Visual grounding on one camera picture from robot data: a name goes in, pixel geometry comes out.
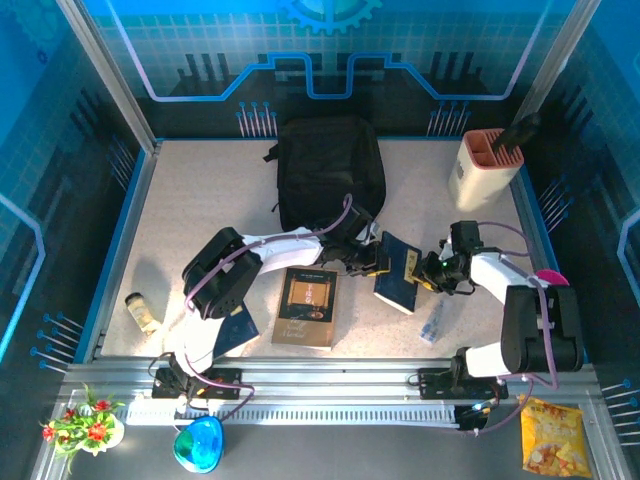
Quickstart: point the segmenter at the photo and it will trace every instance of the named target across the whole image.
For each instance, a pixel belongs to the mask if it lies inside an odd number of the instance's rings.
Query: book cover
[[[391,268],[388,273],[376,277],[373,294],[411,315],[415,311],[418,295],[418,283],[412,278],[412,274],[422,252],[389,232],[382,233],[382,248],[389,255]]]
[[[242,352],[236,349],[244,348],[249,341],[258,337],[259,334],[258,328],[253,322],[249,310],[247,310],[247,306],[243,303],[240,312],[235,315],[232,313],[222,321],[216,344],[213,347],[213,359],[215,360],[226,354],[230,356],[239,355]]]
[[[330,350],[338,272],[287,268],[272,343]]]

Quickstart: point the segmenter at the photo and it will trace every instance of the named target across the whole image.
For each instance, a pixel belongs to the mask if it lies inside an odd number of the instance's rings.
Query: brown book
[[[287,268],[272,343],[331,350],[338,272]]]

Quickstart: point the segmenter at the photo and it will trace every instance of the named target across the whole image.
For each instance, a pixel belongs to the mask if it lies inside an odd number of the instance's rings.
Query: speckled white tabletop
[[[181,273],[187,263],[223,227],[240,234],[281,231],[277,211],[277,162],[262,156],[273,141],[166,141],[162,145],[140,223],[120,285],[103,356],[153,357],[183,342],[185,312]],[[447,179],[458,142],[381,140],[387,199],[377,218],[383,230],[427,252],[438,249],[449,225],[476,219],[520,228],[509,189],[491,207],[473,214],[457,212]],[[485,245],[504,250],[525,248],[516,235],[482,227]],[[514,259],[531,269],[526,259]],[[328,265],[338,267],[340,264]],[[500,338],[502,305],[478,289],[471,297],[453,297],[440,324],[440,338],[428,346],[420,330],[438,296],[420,288],[413,315],[405,315],[373,295],[373,278],[342,277],[337,324],[330,352],[272,345],[271,334],[283,271],[259,276],[245,302],[261,333],[243,356],[328,356],[334,358],[449,357],[461,346],[479,346]],[[143,334],[126,310],[124,299],[141,292],[162,328]]]

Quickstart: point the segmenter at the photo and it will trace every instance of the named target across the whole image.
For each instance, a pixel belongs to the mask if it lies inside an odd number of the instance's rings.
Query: red flower
[[[93,408],[96,412],[104,412],[105,410],[109,410],[111,408],[111,402],[108,402],[107,400],[100,400]]]
[[[53,440],[53,437],[56,434],[56,430],[55,428],[52,428],[50,426],[46,426],[42,429],[42,438],[44,438],[47,442],[50,442],[51,440]]]
[[[71,420],[74,416],[76,415],[76,411],[72,408],[67,408],[67,413],[64,414],[64,417],[62,417],[62,421],[63,422],[68,422],[69,420]]]
[[[89,438],[96,442],[101,442],[107,434],[107,426],[102,423],[94,423],[89,427]]]

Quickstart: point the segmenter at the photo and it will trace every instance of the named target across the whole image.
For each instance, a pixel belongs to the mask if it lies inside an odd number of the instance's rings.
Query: snack bag
[[[581,410],[529,398],[520,419],[524,470],[554,477],[591,478]]]

